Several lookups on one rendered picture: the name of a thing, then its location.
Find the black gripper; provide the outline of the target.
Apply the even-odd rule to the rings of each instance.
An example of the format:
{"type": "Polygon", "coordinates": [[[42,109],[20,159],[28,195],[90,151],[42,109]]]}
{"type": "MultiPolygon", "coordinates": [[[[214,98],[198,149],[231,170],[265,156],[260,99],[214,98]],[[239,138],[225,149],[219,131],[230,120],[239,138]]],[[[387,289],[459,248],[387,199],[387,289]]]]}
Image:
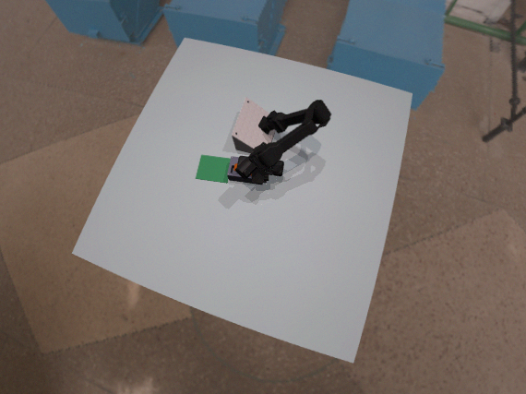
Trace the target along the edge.
{"type": "MultiPolygon", "coordinates": [[[[245,159],[245,158],[248,158],[247,156],[240,156],[239,159],[238,159],[238,163],[237,163],[237,166],[245,159]]],[[[266,170],[266,172],[269,174],[269,175],[275,175],[275,176],[282,176],[282,172],[283,172],[283,165],[284,165],[284,162],[283,161],[277,161],[276,165],[269,168],[268,170],[266,170]]]]}

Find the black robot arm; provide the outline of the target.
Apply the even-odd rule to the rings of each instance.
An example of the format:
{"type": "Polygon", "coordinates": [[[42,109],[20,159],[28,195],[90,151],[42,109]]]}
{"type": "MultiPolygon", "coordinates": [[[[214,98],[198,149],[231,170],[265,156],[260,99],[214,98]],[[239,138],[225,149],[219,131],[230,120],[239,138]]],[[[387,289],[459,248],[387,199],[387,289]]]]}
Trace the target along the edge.
{"type": "Polygon", "coordinates": [[[262,142],[235,170],[244,179],[252,174],[252,183],[266,183],[269,180],[266,170],[275,166],[286,150],[305,137],[315,134],[320,127],[326,126],[330,119],[331,114],[322,100],[316,100],[306,109],[295,113],[285,114],[272,111],[268,117],[263,116],[258,125],[266,134],[274,128],[280,133],[291,125],[301,125],[276,142],[268,144],[262,142]]]}

